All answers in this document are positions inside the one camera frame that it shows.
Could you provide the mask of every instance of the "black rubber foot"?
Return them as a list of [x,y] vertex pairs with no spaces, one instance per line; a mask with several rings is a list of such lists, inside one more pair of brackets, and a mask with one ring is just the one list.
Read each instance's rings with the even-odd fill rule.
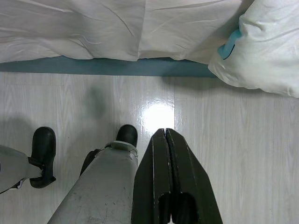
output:
[[31,159],[42,164],[42,177],[30,178],[30,184],[34,188],[44,188],[54,182],[53,161],[56,155],[56,137],[49,127],[38,128],[32,140]]
[[116,140],[117,141],[124,141],[127,143],[132,144],[133,146],[137,146],[137,139],[138,139],[138,133],[134,126],[132,125],[124,125],[122,126],[118,133]]

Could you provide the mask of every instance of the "white bedsheet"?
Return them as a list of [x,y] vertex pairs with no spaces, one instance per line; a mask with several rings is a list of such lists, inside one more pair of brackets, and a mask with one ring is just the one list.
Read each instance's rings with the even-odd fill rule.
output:
[[252,0],[1,0],[0,63],[42,57],[208,63]]

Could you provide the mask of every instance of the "white pillowcase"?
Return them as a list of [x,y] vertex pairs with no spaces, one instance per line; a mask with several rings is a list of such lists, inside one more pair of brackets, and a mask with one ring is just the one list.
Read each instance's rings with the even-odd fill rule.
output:
[[240,17],[242,37],[209,70],[229,85],[299,98],[299,1],[255,0]]

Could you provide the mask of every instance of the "white wooden floor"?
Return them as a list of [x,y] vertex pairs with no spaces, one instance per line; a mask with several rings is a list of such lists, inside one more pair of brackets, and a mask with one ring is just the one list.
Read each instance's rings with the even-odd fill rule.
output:
[[0,73],[0,144],[31,153],[34,131],[57,135],[57,181],[0,195],[0,224],[45,224],[86,154],[125,123],[172,127],[206,169],[225,224],[299,223],[299,101],[209,78]]

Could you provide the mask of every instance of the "floor plank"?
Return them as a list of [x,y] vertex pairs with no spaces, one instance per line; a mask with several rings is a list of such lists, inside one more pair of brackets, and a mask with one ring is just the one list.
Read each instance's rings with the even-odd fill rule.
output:
[[26,181],[0,195],[0,223],[46,223],[86,154],[130,123],[139,162],[156,129],[184,135],[209,174],[224,223],[295,224],[298,113],[297,99],[218,79],[0,73],[0,144],[30,155],[38,127],[57,135],[57,181],[44,189]]

